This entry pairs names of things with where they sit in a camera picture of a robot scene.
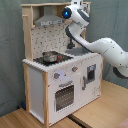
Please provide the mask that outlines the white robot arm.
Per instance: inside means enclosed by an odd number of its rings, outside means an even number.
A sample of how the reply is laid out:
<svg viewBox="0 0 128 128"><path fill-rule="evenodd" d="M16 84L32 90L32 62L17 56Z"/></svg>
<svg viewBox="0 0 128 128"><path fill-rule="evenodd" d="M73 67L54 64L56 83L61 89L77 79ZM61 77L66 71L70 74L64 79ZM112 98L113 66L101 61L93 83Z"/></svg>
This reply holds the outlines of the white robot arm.
<svg viewBox="0 0 128 128"><path fill-rule="evenodd" d="M99 53L113 66L113 72L117 77L128 79L128 52L111 38L105 37L89 43L80 36L90 22L88 13L83 10L83 0L71 0L71 4L62 10L62 16L71 20L65 29L68 37L87 50Z"/></svg>

